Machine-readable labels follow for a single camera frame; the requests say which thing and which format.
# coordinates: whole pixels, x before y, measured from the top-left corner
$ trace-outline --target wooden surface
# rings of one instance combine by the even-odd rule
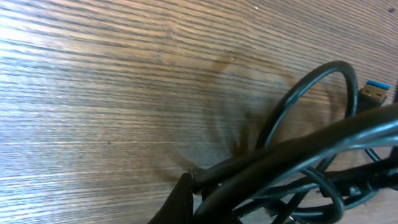
[[[252,150],[269,111],[311,69],[345,60],[360,83],[394,84],[393,7],[0,1],[0,223],[147,223],[184,170]],[[315,85],[276,141],[341,119],[343,83],[335,74]],[[365,162],[345,153],[332,169]],[[397,201],[384,190],[342,223],[396,223]],[[245,221],[270,222],[263,211]]]

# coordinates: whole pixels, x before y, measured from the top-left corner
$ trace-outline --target usb connector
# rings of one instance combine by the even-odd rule
[[[375,100],[378,103],[383,103],[389,89],[389,85],[369,80],[361,90],[361,94],[368,96],[370,99]]]

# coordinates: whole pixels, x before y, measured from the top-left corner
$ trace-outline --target tabletop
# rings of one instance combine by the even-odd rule
[[[317,66],[344,60],[359,85],[395,84],[395,7],[2,0],[0,222],[147,223],[183,172],[253,150],[270,110]],[[345,98],[342,75],[325,78],[274,141],[342,119]],[[369,161],[346,152],[331,169]],[[304,203],[322,202],[314,193]],[[341,223],[396,223],[397,206],[383,190]],[[244,221],[270,222],[264,211]]]

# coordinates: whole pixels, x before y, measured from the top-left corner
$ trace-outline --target wooden table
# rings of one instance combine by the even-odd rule
[[[315,67],[345,60],[360,85],[395,84],[394,7],[2,0],[0,223],[147,223],[183,171],[251,151],[273,106]],[[275,141],[344,110],[335,74],[289,112]],[[361,151],[344,153],[332,169],[365,162]],[[396,223],[397,201],[383,190],[341,223]],[[263,211],[245,221],[270,222]]]

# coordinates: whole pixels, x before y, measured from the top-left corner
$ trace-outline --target cable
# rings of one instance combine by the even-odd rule
[[[341,72],[346,80],[345,119],[307,136],[270,146],[279,124],[294,103],[316,82],[334,72]],[[398,167],[395,154],[382,160],[370,148],[398,146],[398,103],[356,115],[357,106],[358,84],[350,64],[335,61],[314,69],[289,90],[269,115],[256,151],[224,161],[195,176],[193,192],[206,192],[206,195],[193,214],[193,221],[215,223],[231,211],[241,218],[264,207],[278,214],[273,224],[283,223],[289,216],[304,223],[334,223],[342,218],[344,209],[368,201],[380,188],[398,184],[398,175],[391,171]],[[337,153],[357,149],[365,149],[375,163],[322,174]],[[317,169],[312,168],[319,160]],[[296,172],[307,177],[285,186],[270,187]],[[297,208],[314,188],[320,188],[333,203]],[[295,195],[286,204],[280,199],[288,194]],[[343,194],[349,197],[342,200]],[[252,201],[236,208],[247,199]]]

